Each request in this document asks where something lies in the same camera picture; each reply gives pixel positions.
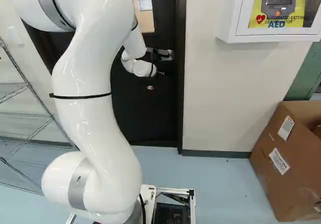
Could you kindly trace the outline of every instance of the door frame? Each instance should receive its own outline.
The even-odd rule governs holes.
[[[178,152],[183,150],[184,121],[184,83],[185,83],[185,45],[186,45],[186,1],[176,0],[175,58],[178,65]]]

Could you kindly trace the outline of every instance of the red heart logo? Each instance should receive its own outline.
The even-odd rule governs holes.
[[[261,24],[263,21],[265,20],[265,15],[258,15],[256,17],[256,21],[258,22],[258,24]]]

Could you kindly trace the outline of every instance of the shipping label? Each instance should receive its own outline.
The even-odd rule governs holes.
[[[278,169],[281,175],[284,175],[289,169],[290,166],[288,163],[282,158],[277,148],[275,148],[271,154],[269,154],[274,166]]]
[[[294,127],[294,121],[291,119],[290,116],[287,116],[279,129],[278,134],[280,135],[281,138],[283,138],[285,141],[289,137],[289,134],[291,133],[292,129]]]

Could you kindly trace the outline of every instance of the white robotic arm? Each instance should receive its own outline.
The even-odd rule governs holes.
[[[42,178],[44,195],[71,212],[100,223],[133,218],[140,193],[139,162],[116,123],[111,64],[123,45],[124,67],[150,76],[152,64],[135,26],[132,0],[13,0],[24,21],[44,31],[75,36],[52,74],[60,122],[80,152],[54,160]]]

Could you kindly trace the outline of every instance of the baseboard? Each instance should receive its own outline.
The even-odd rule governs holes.
[[[182,150],[183,156],[193,157],[215,157],[215,158],[231,158],[231,159],[248,159],[251,152],[237,151],[210,151],[210,150]]]
[[[129,141],[132,146],[169,147],[177,148],[178,141]]]
[[[29,140],[28,143],[30,144],[37,144],[37,145],[48,145],[48,146],[57,146],[57,147],[68,147],[72,148],[72,145],[67,142],[56,142],[56,141],[48,141],[48,140]]]

